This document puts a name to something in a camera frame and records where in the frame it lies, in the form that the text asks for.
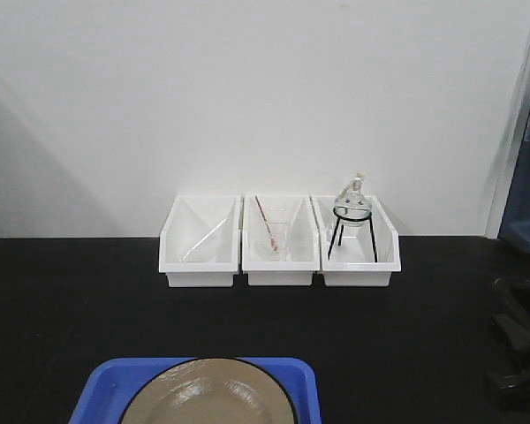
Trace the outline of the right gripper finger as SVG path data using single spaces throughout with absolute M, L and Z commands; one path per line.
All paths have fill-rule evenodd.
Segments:
M 515 322 L 506 314 L 493 314 L 490 319 L 493 338 L 514 353 L 530 353 L 530 329 Z
M 512 374 L 485 373 L 485 389 L 493 402 L 530 402 L 530 353 L 505 352 Z

